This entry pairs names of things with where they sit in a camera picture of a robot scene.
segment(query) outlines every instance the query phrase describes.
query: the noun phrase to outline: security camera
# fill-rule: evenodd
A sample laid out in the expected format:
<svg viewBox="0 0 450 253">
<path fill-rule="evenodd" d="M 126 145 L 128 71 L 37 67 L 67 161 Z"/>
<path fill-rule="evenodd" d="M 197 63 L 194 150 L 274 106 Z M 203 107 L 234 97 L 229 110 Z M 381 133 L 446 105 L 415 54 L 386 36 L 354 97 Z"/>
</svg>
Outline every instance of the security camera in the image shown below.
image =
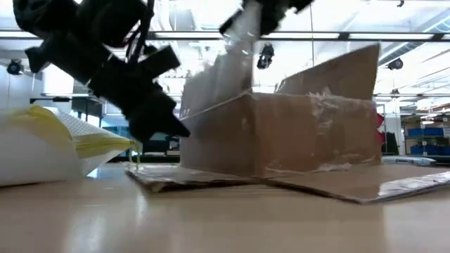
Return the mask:
<svg viewBox="0 0 450 253">
<path fill-rule="evenodd" d="M 390 70 L 400 70 L 403 68 L 403 61 L 398 58 L 387 65 Z"/>
<path fill-rule="evenodd" d="M 272 57 L 275 55 L 274 46 L 270 43 L 265 43 L 259 55 L 257 68 L 259 70 L 267 69 L 272 64 Z"/>
<path fill-rule="evenodd" d="M 399 89 L 393 89 L 393 90 L 391 90 L 390 94 L 393 95 L 393 96 L 391 96 L 391 98 L 396 98 L 397 97 L 396 95 L 399 95 L 400 91 L 399 91 Z"/>
<path fill-rule="evenodd" d="M 15 76 L 19 76 L 23 74 L 24 67 L 21 64 L 20 59 L 12 59 L 11 62 L 8 64 L 8 67 L 6 68 L 6 71 Z"/>
</svg>

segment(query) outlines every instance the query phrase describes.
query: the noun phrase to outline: shelf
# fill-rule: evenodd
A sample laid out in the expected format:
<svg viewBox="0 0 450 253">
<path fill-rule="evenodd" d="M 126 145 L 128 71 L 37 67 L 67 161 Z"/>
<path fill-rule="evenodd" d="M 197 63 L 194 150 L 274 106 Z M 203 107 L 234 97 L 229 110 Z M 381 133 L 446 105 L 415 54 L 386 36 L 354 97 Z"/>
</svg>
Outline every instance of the shelf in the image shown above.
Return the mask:
<svg viewBox="0 0 450 253">
<path fill-rule="evenodd" d="M 450 136 L 405 136 L 406 141 L 418 141 L 426 138 L 450 138 Z"/>
</svg>

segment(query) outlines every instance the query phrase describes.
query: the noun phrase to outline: wooden table surface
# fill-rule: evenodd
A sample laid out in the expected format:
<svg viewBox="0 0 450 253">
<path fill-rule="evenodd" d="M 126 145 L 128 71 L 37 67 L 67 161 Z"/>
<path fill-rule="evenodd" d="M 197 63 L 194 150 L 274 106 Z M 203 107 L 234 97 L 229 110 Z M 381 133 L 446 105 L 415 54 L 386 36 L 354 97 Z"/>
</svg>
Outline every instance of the wooden table surface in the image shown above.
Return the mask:
<svg viewBox="0 0 450 253">
<path fill-rule="evenodd" d="M 450 252 L 450 190 L 361 206 L 266 186 L 149 194 L 97 179 L 0 190 L 0 252 Z"/>
</svg>

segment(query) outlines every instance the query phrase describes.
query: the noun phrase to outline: white paper bag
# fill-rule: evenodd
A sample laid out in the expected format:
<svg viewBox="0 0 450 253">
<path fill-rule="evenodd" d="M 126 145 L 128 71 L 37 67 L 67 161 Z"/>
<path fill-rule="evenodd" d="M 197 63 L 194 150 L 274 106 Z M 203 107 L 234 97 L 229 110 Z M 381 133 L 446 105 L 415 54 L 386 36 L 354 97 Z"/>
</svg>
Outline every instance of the white paper bag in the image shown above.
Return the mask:
<svg viewBox="0 0 450 253">
<path fill-rule="evenodd" d="M 0 113 L 0 186 L 82 179 L 134 142 L 55 108 Z"/>
</svg>

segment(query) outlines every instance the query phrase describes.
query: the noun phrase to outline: cardboard box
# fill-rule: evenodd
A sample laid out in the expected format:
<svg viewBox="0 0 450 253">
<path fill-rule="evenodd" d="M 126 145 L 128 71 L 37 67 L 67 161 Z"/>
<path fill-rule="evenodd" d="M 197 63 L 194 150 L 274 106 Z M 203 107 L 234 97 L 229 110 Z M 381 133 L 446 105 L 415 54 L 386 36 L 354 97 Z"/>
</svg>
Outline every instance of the cardboard box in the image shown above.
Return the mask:
<svg viewBox="0 0 450 253">
<path fill-rule="evenodd" d="M 192 136 L 182 141 L 182 166 L 268 179 L 380 164 L 370 100 L 378 51 L 369 46 L 296 74 L 275 94 L 252 92 L 251 68 L 239 68 L 245 56 L 222 56 L 185 85 L 181 116 Z M 239 82 L 214 85 L 214 76 L 227 79 L 216 74 L 225 69 Z"/>
<path fill-rule="evenodd" d="M 240 40 L 186 82 L 182 167 L 360 203 L 450 182 L 445 169 L 381 164 L 371 101 L 379 45 L 295 74 L 273 94 L 252 91 L 248 46 Z"/>
</svg>

